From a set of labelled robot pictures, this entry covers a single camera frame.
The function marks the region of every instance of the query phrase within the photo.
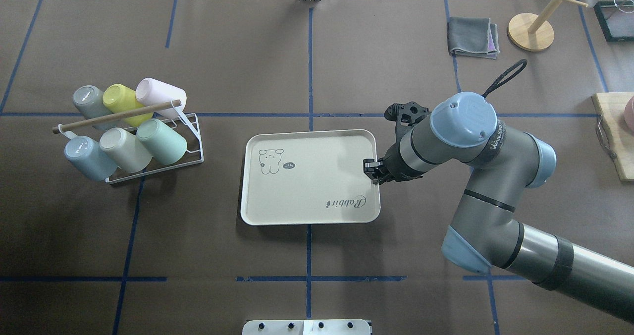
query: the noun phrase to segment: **wooden pole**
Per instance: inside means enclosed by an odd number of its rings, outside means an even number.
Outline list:
[[[528,28],[528,33],[535,34],[535,32],[537,32],[537,29],[553,14],[553,12],[557,9],[557,7],[559,7],[559,5],[563,1],[564,0],[551,0],[550,3],[548,3],[548,5],[546,6],[546,8],[542,10],[541,14],[539,14],[539,17],[537,17],[537,19],[535,19],[535,21],[532,22],[532,25]]]
[[[128,118],[128,117],[134,117],[134,116],[138,116],[139,114],[146,114],[150,112],[156,112],[156,111],[160,111],[164,109],[169,109],[172,106],[179,107],[181,105],[182,105],[181,100],[174,100],[172,102],[163,102],[163,103],[159,103],[158,105],[141,107],[140,109],[107,114],[105,116],[100,116],[97,118],[91,118],[87,120],[81,120],[79,122],[63,124],[61,125],[61,130],[63,130],[64,132],[68,132],[70,130],[77,129],[79,127],[88,127],[89,125],[95,125],[95,124],[105,123],[105,122],[113,122],[115,120],[120,120],[120,119]],[[58,126],[53,127],[54,134],[60,134],[61,130],[59,130]]]

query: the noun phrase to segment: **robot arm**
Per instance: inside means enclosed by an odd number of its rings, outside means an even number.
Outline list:
[[[476,93],[432,112],[394,104],[385,117],[397,122],[397,141],[382,159],[364,161],[374,183],[417,179],[450,159],[474,168],[442,244],[448,260],[480,274],[507,269],[634,323],[634,268],[514,220],[523,190],[552,175],[552,147],[505,125]]]

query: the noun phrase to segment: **mug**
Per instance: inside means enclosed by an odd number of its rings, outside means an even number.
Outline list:
[[[139,139],[125,129],[115,127],[107,130],[99,140],[99,148],[126,172],[143,170],[152,159]]]
[[[625,118],[625,124],[627,124],[630,130],[634,132],[634,96],[632,96],[627,104],[625,104],[623,117]]]
[[[105,180],[117,170],[117,164],[98,147],[92,138],[78,136],[66,143],[64,155],[88,179]]]
[[[134,91],[122,84],[114,84],[104,91],[104,106],[114,113],[125,112],[129,110],[140,109],[143,107],[141,103],[136,101]],[[138,127],[141,123],[152,118],[151,113],[141,114],[139,116],[124,118],[125,123],[133,127]]]
[[[73,93],[73,105],[75,105],[86,119],[112,114],[112,112],[104,106],[103,95],[104,92],[95,86],[82,86]],[[109,130],[116,125],[117,121],[113,121],[96,124],[93,125],[93,127],[101,130]]]
[[[165,166],[176,163],[187,150],[183,136],[156,118],[143,122],[136,130],[136,138]]]
[[[187,102],[187,94],[183,89],[176,86],[166,84],[154,78],[143,78],[136,87],[136,100],[145,106],[158,105],[163,102],[172,100],[181,100],[181,105],[176,107],[179,111],[183,111]],[[157,111],[157,113],[167,118],[177,119],[178,113],[174,109],[165,109]]]

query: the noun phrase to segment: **mint green cup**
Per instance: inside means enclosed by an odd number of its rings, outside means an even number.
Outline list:
[[[176,163],[187,150],[187,141],[183,136],[156,118],[141,123],[136,130],[136,138],[165,166]]]

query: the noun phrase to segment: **gray cloth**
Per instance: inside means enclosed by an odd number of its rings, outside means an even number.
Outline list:
[[[447,38],[452,54],[496,59],[500,53],[498,25],[489,18],[450,17]]]

